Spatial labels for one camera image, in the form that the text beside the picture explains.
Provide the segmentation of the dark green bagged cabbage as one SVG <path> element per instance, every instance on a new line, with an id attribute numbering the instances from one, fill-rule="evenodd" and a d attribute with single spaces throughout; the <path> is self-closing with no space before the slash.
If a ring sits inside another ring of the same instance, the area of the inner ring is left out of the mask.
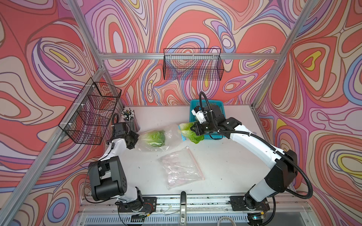
<path id="1" fill-rule="evenodd" d="M 166 142 L 164 130 L 149 131 L 140 136 L 140 141 L 151 147 L 162 147 Z"/>

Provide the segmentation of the blue-zip clear zip-top bag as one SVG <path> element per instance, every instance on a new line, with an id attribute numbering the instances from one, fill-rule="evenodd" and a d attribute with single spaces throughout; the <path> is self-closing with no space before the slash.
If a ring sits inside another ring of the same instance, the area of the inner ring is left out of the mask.
<path id="1" fill-rule="evenodd" d="M 182 142 L 178 125 L 171 124 L 140 134 L 135 148 L 142 152 L 161 152 L 174 149 Z"/>

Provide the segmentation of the pink-zip clear zip-top bag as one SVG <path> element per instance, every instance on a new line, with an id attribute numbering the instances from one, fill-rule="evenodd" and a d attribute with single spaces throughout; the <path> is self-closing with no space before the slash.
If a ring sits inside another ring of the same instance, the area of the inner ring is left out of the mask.
<path id="1" fill-rule="evenodd" d="M 204 181 L 205 176 L 189 147 L 166 154 L 158 159 L 165 171 L 166 187 L 176 187 Z"/>

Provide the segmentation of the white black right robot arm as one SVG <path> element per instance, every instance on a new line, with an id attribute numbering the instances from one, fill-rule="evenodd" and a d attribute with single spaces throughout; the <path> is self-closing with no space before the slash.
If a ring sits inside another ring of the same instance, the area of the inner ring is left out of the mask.
<path id="1" fill-rule="evenodd" d="M 270 144 L 260 136 L 252 133 L 239 120 L 225 118 L 216 105 L 207 107 L 196 106 L 191 110 L 196 122 L 191 131 L 201 136 L 207 133 L 218 133 L 247 148 L 256 157 L 262 160 L 270 169 L 269 173 L 260 182 L 252 186 L 244 196 L 245 206 L 256 209 L 265 198 L 288 192 L 301 199 L 310 199 L 313 196 L 313 186 L 307 174 L 298 166 L 297 155 L 294 151 L 283 151 Z M 301 175 L 307 185 L 305 195 L 298 194 L 288 187 Z"/>

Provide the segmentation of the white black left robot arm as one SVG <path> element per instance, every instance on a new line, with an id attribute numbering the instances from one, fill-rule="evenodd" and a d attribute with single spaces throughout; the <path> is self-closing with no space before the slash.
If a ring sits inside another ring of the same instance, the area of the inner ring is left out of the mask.
<path id="1" fill-rule="evenodd" d="M 128 185 L 120 159 L 124 151 L 135 148 L 139 135 L 125 122 L 116 123 L 112 128 L 112 137 L 107 141 L 104 155 L 89 164 L 88 177 L 93 203 L 117 199 L 128 207 L 141 205 L 143 204 L 141 191 L 135 186 Z"/>

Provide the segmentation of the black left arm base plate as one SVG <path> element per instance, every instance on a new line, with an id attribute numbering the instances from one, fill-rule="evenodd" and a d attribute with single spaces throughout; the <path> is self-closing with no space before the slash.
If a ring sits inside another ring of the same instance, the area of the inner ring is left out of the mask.
<path id="1" fill-rule="evenodd" d="M 155 196 L 148 196 L 143 198 L 143 202 L 140 203 L 138 200 L 129 203 L 124 204 L 121 202 L 121 204 L 118 206 L 118 211 L 121 213 L 153 213 L 156 211 L 156 204 L 157 204 L 157 198 Z"/>

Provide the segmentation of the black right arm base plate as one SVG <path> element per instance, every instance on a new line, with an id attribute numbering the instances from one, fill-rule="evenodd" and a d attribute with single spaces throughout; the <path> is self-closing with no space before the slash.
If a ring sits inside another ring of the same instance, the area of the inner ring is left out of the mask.
<path id="1" fill-rule="evenodd" d="M 260 211 L 267 212 L 270 210 L 267 199 L 256 202 L 252 197 L 247 196 L 230 196 L 229 204 L 233 211 Z"/>

